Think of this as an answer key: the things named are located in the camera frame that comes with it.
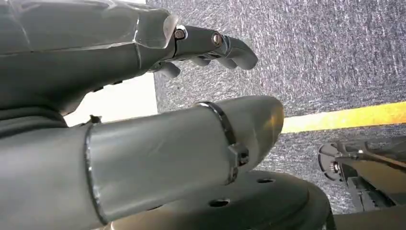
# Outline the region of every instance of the gray carpet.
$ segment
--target gray carpet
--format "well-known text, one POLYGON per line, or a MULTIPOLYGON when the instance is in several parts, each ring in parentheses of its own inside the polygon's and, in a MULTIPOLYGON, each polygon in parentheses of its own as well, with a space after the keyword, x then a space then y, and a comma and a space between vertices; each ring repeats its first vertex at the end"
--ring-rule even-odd
MULTIPOLYGON (((176 79, 155 76, 160 112, 243 95, 273 95, 286 116, 406 100, 406 7, 399 1, 148 0, 182 24, 216 29, 248 41, 254 70, 218 63, 178 63, 176 79)), ((320 186, 335 213, 353 211, 346 190, 318 173, 316 150, 326 141, 403 135, 383 126, 284 134, 261 168, 289 172, 320 186)))

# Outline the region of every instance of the cylindrical tube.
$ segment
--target cylindrical tube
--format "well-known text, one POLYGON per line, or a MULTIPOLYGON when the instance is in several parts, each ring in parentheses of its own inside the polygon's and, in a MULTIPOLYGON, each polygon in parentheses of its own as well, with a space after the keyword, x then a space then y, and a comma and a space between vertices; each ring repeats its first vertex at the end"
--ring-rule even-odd
MULTIPOLYGON (((283 125, 282 104, 270 96, 218 103, 250 161, 257 166, 283 125)), ((230 167, 228 143, 216 114, 200 106, 96 125, 88 158, 93 190, 106 221, 148 210, 214 184, 230 167)))
MULTIPOLYGON (((239 171, 254 168, 282 129, 281 103, 251 96, 218 105, 249 149, 239 171)), ((1 227, 88 230, 224 184, 227 147, 218 117, 201 106, 1 138, 1 227)))
POLYGON ((48 128, 0 139, 1 229, 101 226, 86 177, 87 129, 48 128))

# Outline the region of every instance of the robotic arm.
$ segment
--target robotic arm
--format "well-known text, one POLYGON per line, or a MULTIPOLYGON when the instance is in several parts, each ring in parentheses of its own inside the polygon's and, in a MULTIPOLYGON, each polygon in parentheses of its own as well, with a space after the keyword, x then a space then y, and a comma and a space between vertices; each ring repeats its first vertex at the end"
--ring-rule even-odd
POLYGON ((171 61, 251 69, 258 59, 238 39, 175 28, 167 11, 123 1, 0 0, 0 9, 4 229, 93 229, 233 183, 282 129, 282 105, 269 96, 67 127, 63 115, 87 93, 147 71, 176 76, 171 61), (144 21, 161 30, 151 35, 144 21))

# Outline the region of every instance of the hole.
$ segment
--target hole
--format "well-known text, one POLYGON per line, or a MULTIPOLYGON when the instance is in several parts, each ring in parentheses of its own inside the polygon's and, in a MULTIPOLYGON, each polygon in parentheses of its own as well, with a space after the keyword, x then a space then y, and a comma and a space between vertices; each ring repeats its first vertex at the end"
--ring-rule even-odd
POLYGON ((257 182, 260 183, 260 184, 265 184, 265 183, 275 182, 275 180, 270 179, 270 178, 262 178, 262 179, 258 179, 257 182))
POLYGON ((209 202, 210 207, 224 207, 230 203, 229 199, 217 199, 209 202))

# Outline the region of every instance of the white wall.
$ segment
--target white wall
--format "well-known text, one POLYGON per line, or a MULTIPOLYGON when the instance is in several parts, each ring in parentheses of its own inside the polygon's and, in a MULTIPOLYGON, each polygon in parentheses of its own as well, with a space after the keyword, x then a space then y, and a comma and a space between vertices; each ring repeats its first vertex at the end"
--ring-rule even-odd
MULTIPOLYGON (((145 3, 145 0, 132 1, 145 3)), ((79 108, 65 116, 65 120, 68 126, 73 126, 87 122, 89 115, 102 116, 102 121, 107 122, 157 113, 154 77, 147 73, 88 93, 79 108)))

